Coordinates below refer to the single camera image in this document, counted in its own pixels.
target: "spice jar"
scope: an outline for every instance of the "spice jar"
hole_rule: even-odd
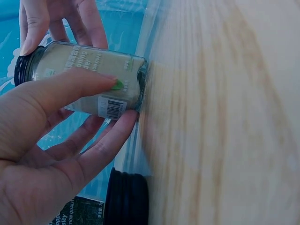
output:
[[[50,225],[147,225],[149,191],[140,174],[111,171],[105,201],[76,196]]]
[[[140,110],[146,84],[145,58],[86,45],[51,42],[33,53],[20,56],[15,67],[15,86],[82,67],[118,78],[109,91],[79,100],[65,108],[117,120],[127,109]]]

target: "skin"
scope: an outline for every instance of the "skin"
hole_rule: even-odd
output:
[[[33,52],[47,30],[68,42],[65,18],[76,41],[107,48],[95,0],[20,0],[20,55]],[[72,112],[62,107],[109,90],[116,79],[83,68],[26,82],[0,96],[0,221],[2,225],[47,225],[116,156],[137,112],[112,121],[84,152],[103,118],[88,119],[64,142],[43,151],[37,142]]]
[[[53,40],[68,42],[65,18],[77,43],[107,49],[107,40],[95,0],[20,0],[20,55],[32,53],[47,30]]]
[[[77,68],[21,84],[0,97],[2,225],[48,224],[113,160],[133,129],[136,111],[111,122],[84,153],[79,154],[104,119],[90,116],[68,139],[47,150],[37,142],[71,115],[63,106],[115,84],[114,78]]]

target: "black jar lid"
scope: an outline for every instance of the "black jar lid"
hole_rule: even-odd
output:
[[[104,209],[104,225],[147,225],[149,192],[140,174],[111,171]]]
[[[36,48],[36,50],[29,55],[18,57],[17,62],[15,64],[15,76],[14,76],[15,86],[18,86],[21,83],[24,83],[27,81],[28,78],[26,76],[28,76],[28,74],[26,74],[26,73],[27,73],[27,69],[29,66],[29,62],[32,60],[32,55],[39,48],[44,48],[44,46],[38,46]]]

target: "wooden surface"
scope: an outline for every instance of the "wooden surface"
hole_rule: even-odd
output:
[[[164,0],[158,16],[150,225],[300,225],[300,2]]]

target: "green label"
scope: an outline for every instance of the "green label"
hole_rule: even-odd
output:
[[[104,202],[76,196],[49,225],[102,225]]]

